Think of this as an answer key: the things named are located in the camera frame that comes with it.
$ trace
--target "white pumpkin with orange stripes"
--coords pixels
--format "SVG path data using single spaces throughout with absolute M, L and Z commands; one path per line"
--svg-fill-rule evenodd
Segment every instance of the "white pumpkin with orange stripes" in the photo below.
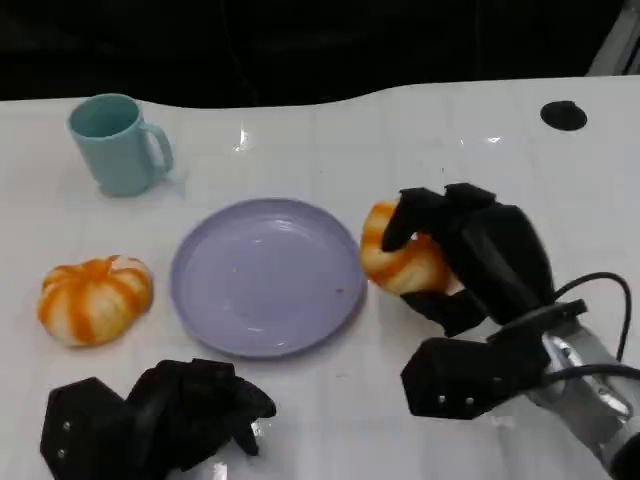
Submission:
M 112 255 L 51 270 L 42 285 L 38 318 L 68 346 L 100 345 L 122 335 L 152 299 L 147 267 Z
M 373 282 L 396 295 L 448 292 L 457 281 L 442 258 L 440 246 L 429 235 L 418 234 L 395 252 L 382 251 L 382 237 L 397 204 L 380 202 L 369 212 L 360 242 L 362 268 Z

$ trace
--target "robotic arm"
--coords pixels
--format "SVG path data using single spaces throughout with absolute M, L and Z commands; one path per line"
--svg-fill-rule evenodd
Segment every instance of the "robotic arm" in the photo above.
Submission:
M 404 190 L 382 247 L 397 250 L 415 232 L 439 243 L 466 288 L 441 299 L 438 313 L 428 316 L 447 335 L 486 316 L 501 329 L 485 343 L 426 340 L 402 372 L 412 414 L 471 419 L 526 394 L 560 416 L 614 479 L 637 478 L 640 372 L 620 365 L 580 324 L 578 316 L 587 311 L 582 300 L 557 301 L 567 289 L 555 291 L 548 258 L 525 214 L 469 184 L 450 185 L 445 195 Z M 616 277 L 628 294 L 613 274 L 593 278 L 603 277 Z M 426 314 L 433 312 L 433 299 L 426 293 L 405 298 Z M 625 324 L 623 337 L 627 331 Z

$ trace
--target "mug handle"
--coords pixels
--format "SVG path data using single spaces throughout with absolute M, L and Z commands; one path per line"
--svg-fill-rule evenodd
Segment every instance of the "mug handle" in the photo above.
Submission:
M 168 173 L 169 170 L 173 168 L 173 152 L 171 151 L 171 145 L 169 144 L 167 135 L 160 127 L 151 125 L 150 123 L 142 122 L 140 128 L 153 135 L 158 141 L 160 151 L 162 152 L 162 159 L 164 160 L 164 173 Z

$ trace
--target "purple plate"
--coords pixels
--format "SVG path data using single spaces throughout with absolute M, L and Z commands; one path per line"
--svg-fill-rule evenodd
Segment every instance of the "purple plate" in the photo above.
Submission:
M 365 284 L 342 224 L 286 199 L 249 200 L 208 217 L 171 268 L 173 303 L 189 332 L 244 357 L 323 340 L 349 318 Z

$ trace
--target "white table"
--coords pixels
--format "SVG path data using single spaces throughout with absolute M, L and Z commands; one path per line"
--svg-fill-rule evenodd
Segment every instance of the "white table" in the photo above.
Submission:
M 562 99 L 587 112 L 583 130 L 561 133 L 542 123 L 542 105 Z M 189 229 L 237 200 L 306 200 L 358 236 L 370 206 L 400 188 L 469 181 L 530 215 L 558 284 L 612 270 L 640 290 L 636 78 L 412 86 L 256 110 L 145 103 L 146 119 L 166 130 L 180 167 L 172 182 L 128 200 L 98 193 L 66 132 L 76 103 L 0 103 L 2 478 L 51 478 L 38 452 L 51 388 L 97 376 L 124 396 L 159 360 L 225 358 L 185 334 L 167 284 Z M 112 253 L 152 269 L 150 313 L 113 344 L 61 347 L 36 319 L 43 275 Z M 585 322 L 612 350 L 622 317 L 615 288 L 605 282 L 580 291 L 591 308 Z M 278 416 L 259 425 L 263 455 L 247 459 L 227 447 L 188 478 L 607 478 L 553 417 L 524 399 L 472 422 L 412 418 L 399 372 L 420 341 L 439 332 L 370 286 L 357 321 L 327 344 L 293 360 L 236 360 L 239 374 L 278 404 Z M 634 328 L 627 353 L 636 366 L 639 335 Z

